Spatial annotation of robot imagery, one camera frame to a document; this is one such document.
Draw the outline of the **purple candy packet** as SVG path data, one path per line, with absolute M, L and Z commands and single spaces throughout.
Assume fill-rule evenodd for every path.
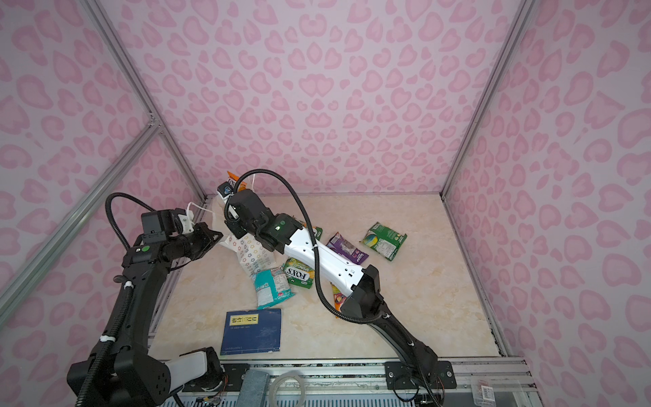
M 369 254 L 366 254 L 360 249 L 357 249 L 354 244 L 349 242 L 340 232 L 336 232 L 335 235 L 328 241 L 327 247 L 333 252 L 344 257 L 344 259 L 361 266 L 368 258 Z

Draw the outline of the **teal white snack packet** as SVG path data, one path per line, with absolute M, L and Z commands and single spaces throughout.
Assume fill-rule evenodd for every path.
M 274 307 L 294 296 L 288 278 L 281 267 L 256 273 L 254 275 L 254 288 L 258 310 Z

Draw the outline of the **orange Fox's candy packet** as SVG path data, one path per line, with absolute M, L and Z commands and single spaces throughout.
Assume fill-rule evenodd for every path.
M 334 308 L 338 313 L 342 313 L 342 306 L 348 299 L 334 284 L 331 285 L 334 300 Z

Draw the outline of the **clear coiled tube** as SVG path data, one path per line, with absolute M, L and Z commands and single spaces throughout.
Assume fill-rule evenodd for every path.
M 278 399 L 277 399 L 278 392 L 281 386 L 288 381 L 294 381 L 298 383 L 298 387 L 300 390 L 299 399 L 298 402 L 295 404 L 295 406 L 297 407 L 305 406 L 307 400 L 307 385 L 305 379 L 298 371 L 289 371 L 283 373 L 281 374 L 281 376 L 278 376 L 273 383 L 271 383 L 268 392 L 269 406 L 278 407 Z

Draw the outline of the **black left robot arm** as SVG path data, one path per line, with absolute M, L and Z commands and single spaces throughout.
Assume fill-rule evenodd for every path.
M 142 234 L 129 244 L 114 217 L 112 203 L 125 198 L 146 211 Z M 212 347 L 174 361 L 149 355 L 149 331 L 159 293 L 181 259 L 201 259 L 223 235 L 204 222 L 193 224 L 180 208 L 155 210 L 128 193 L 111 193 L 104 203 L 113 231 L 125 247 L 120 291 L 97 344 L 86 361 L 69 369 L 66 381 L 78 406 L 159 406 L 185 387 L 222 390 L 226 376 Z

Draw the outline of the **dark blue booklet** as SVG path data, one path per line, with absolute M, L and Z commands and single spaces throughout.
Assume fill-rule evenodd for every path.
M 221 355 L 278 352 L 281 347 L 280 309 L 229 311 L 221 341 Z

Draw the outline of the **green Fox's spring tea packet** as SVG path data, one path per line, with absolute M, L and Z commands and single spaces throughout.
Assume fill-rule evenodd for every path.
M 315 281 L 315 271 L 298 259 L 288 258 L 283 265 L 290 285 L 310 289 Z

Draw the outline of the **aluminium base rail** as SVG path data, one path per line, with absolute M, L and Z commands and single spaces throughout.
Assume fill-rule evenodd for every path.
M 439 369 L 446 374 L 446 406 L 478 406 L 485 398 L 491 406 L 539 406 L 542 400 L 530 369 L 514 357 L 445 358 Z M 273 383 L 278 376 L 298 371 L 307 385 L 305 406 L 427 406 L 429 396 L 407 378 L 396 359 L 348 360 L 231 360 L 223 361 L 227 382 L 221 388 L 202 390 L 186 384 L 167 393 L 156 386 L 157 406 L 234 406 L 245 373 L 267 372 Z M 298 383 L 284 383 L 278 406 L 294 406 Z

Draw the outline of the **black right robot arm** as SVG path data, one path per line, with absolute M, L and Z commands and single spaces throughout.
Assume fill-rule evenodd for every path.
M 274 213 L 256 192 L 241 188 L 246 178 L 257 174 L 280 181 L 298 205 L 303 220 Z M 264 249 L 312 267 L 322 305 L 346 322 L 373 329 L 396 353 L 413 385 L 424 388 L 432 404 L 443 405 L 446 374 L 439 369 L 439 357 L 391 312 L 381 295 L 378 269 L 357 265 L 319 242 L 303 202 L 284 177 L 271 170 L 254 169 L 233 184 L 225 181 L 217 191 L 224 205 L 225 224 L 235 237 L 250 235 Z

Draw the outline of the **orange red fruit packet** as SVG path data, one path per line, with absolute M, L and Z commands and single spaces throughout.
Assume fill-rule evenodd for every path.
M 234 191 L 239 192 L 247 188 L 247 183 L 245 181 L 239 181 L 239 176 L 237 176 L 236 174 L 228 171 L 227 175 L 228 175 L 227 182 Z

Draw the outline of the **green white snack packet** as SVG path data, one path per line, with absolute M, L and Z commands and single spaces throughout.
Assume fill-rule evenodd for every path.
M 393 261 L 408 235 L 376 222 L 361 239 L 361 243 L 389 261 Z

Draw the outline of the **diagonal aluminium frame bar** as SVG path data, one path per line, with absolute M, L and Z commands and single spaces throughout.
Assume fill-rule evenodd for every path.
M 18 269 L 16 276 L 1 292 L 1 326 L 17 312 L 35 290 L 54 261 L 71 245 L 90 218 L 98 211 L 105 198 L 112 193 L 132 166 L 140 159 L 159 133 L 159 120 L 152 120 L 138 137 L 121 153 L 120 157 L 98 178 L 88 193 L 59 222 L 33 256 Z

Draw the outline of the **white printed paper bag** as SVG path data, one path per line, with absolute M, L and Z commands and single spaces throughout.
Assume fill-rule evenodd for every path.
M 192 224 L 192 231 L 197 228 L 197 216 L 201 211 L 205 213 L 205 222 L 209 225 L 210 229 L 215 230 L 217 227 L 225 226 L 225 218 L 223 214 L 223 206 L 212 208 L 208 205 L 207 208 L 190 202 L 186 206 L 186 218 Z M 228 228 L 223 230 L 224 237 L 220 240 L 220 246 L 230 250 L 235 254 L 239 265 L 244 270 L 246 276 L 253 278 L 255 274 L 269 270 L 276 265 L 276 258 L 274 254 L 265 250 L 262 245 L 257 242 L 251 235 L 246 235 L 242 238 L 236 238 Z

